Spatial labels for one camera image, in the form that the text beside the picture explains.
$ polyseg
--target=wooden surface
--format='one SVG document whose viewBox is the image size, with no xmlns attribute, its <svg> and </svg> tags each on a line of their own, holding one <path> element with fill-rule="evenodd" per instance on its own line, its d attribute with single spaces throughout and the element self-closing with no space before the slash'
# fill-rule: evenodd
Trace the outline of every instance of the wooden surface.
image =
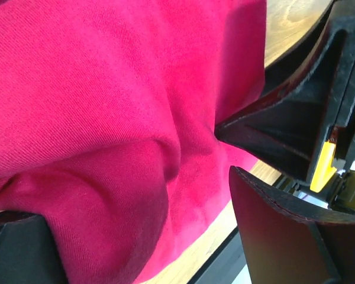
<svg viewBox="0 0 355 284">
<path fill-rule="evenodd" d="M 294 46 L 313 27 L 329 3 L 330 0 L 267 0 L 265 65 Z M 269 184 L 279 177 L 275 169 L 260 161 L 251 172 Z M 207 231 L 175 262 L 144 284 L 187 283 L 236 225 L 229 203 Z"/>
</svg>

